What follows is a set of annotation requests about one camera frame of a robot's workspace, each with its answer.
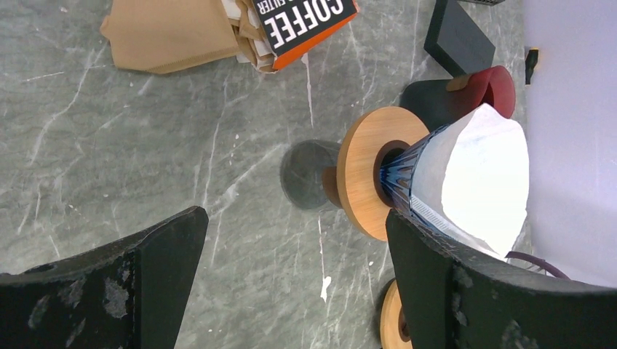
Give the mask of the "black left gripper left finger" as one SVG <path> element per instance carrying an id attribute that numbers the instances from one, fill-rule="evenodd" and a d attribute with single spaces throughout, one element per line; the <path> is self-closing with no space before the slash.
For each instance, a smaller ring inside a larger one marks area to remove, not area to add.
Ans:
<path id="1" fill-rule="evenodd" d="M 209 218 L 189 207 L 87 252 L 1 275 L 3 348 L 173 348 Z"/>

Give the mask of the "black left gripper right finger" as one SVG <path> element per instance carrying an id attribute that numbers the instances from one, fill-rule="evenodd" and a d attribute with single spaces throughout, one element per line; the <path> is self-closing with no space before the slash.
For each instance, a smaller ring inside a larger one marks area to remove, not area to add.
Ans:
<path id="1" fill-rule="evenodd" d="M 614 348 L 616 291 L 518 268 L 390 211 L 414 348 Z"/>

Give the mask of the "white paper coffee filter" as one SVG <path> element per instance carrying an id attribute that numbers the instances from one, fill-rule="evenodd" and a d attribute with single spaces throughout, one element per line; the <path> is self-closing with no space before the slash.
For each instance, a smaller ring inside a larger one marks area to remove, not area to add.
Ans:
<path id="1" fill-rule="evenodd" d="M 409 204 L 446 236 L 504 260 L 527 217 L 528 193 L 522 127 L 483 104 L 430 137 L 412 176 Z"/>

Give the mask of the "wooden dripper ring holder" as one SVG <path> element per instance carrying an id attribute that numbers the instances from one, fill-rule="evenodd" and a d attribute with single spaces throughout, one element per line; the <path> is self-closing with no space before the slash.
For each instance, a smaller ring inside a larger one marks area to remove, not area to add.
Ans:
<path id="1" fill-rule="evenodd" d="M 329 200 L 352 225 L 379 241 L 387 240 L 386 218 L 394 206 L 380 182 L 384 159 L 401 153 L 429 134 L 424 123 L 400 107 L 384 107 L 357 119 L 341 144 L 337 164 L 322 173 Z"/>

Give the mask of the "red and black cup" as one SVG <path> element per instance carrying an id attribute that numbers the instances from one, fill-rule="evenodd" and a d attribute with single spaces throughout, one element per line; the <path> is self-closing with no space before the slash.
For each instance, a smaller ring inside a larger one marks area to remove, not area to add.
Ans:
<path id="1" fill-rule="evenodd" d="M 514 81 L 502 65 L 452 79 L 415 81 L 405 87 L 399 99 L 399 106 L 414 113 L 430 132 L 485 103 L 506 119 L 514 113 Z"/>

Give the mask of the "paper coffee filters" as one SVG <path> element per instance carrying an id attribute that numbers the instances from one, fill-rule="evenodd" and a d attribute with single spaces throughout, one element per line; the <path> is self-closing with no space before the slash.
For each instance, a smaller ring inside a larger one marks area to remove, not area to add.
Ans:
<path id="1" fill-rule="evenodd" d="M 261 73 L 276 73 L 275 54 L 266 39 L 253 1 L 222 0 L 228 21 L 231 24 L 240 53 L 236 56 L 239 63 L 250 63 Z"/>

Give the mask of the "orange coffee filter box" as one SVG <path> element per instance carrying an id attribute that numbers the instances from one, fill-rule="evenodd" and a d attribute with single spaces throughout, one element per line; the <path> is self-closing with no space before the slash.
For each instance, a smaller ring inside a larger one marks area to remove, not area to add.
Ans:
<path id="1" fill-rule="evenodd" d="M 359 12 L 354 0 L 264 0 L 252 3 L 278 71 L 333 35 Z"/>

